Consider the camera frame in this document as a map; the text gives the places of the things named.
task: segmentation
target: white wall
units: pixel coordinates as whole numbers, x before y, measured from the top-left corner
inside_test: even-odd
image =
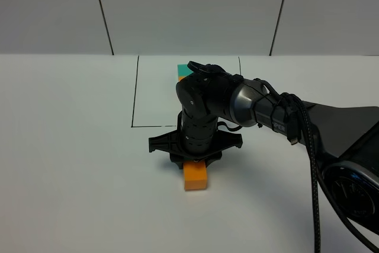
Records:
[[[0,0],[0,53],[111,54],[98,0]]]
[[[268,55],[281,0],[102,0],[115,54]]]
[[[274,55],[379,55],[378,0],[285,0]]]

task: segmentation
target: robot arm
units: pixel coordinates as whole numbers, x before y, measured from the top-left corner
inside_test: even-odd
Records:
[[[266,81],[231,75],[217,65],[190,62],[188,67],[194,73],[176,85],[182,104],[178,128],[150,138],[150,152],[169,152],[179,168],[187,160],[210,165],[221,158],[222,150],[242,146],[240,134],[218,130],[219,117],[241,127],[270,127],[292,145],[307,145],[299,110],[289,103],[288,94],[279,95]],[[310,118],[317,179],[327,188],[323,190],[330,203],[379,234],[379,107],[301,104]]]

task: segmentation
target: orange block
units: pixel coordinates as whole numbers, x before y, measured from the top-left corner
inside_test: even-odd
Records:
[[[207,188],[207,168],[205,162],[186,161],[183,163],[184,190],[203,190]]]

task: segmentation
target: table surface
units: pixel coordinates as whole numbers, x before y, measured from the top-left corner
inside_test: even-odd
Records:
[[[140,56],[137,74],[137,56],[0,56],[1,252],[313,252],[302,146],[242,129],[243,147],[192,192],[166,153],[148,152],[148,137],[174,129],[159,127],[180,110],[167,82],[188,58]],[[307,101],[379,105],[379,57],[196,60]],[[322,252],[368,252],[319,193]]]

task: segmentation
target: black line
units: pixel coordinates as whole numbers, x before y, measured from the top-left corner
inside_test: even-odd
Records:
[[[283,4],[284,4],[284,0],[282,0],[282,4],[280,5],[277,26],[275,27],[274,38],[272,38],[272,43],[271,43],[271,49],[270,49],[270,54],[269,54],[270,56],[272,56],[272,50],[274,48],[275,38],[277,37],[277,31],[278,31],[278,27],[279,27],[280,17],[282,16]]]
[[[133,114],[131,115],[131,127],[134,122],[134,109],[136,108],[136,94],[137,94],[137,80],[138,80],[138,64],[140,62],[140,56],[137,57],[137,72],[136,72],[136,86],[134,87],[134,101],[133,101]]]
[[[109,35],[109,29],[108,29],[107,21],[105,20],[105,14],[104,14],[104,9],[102,7],[101,0],[99,0],[99,5],[100,5],[101,14],[102,14],[102,20],[104,21],[104,25],[105,25],[105,30],[107,31],[107,37],[108,37],[109,46],[111,47],[111,52],[112,52],[112,55],[114,56],[112,42],[111,42],[111,37]]]
[[[176,126],[133,126],[133,127],[176,127]]]
[[[238,57],[238,63],[239,63],[239,75],[242,75],[242,73],[241,73],[241,60],[239,59],[239,57]]]

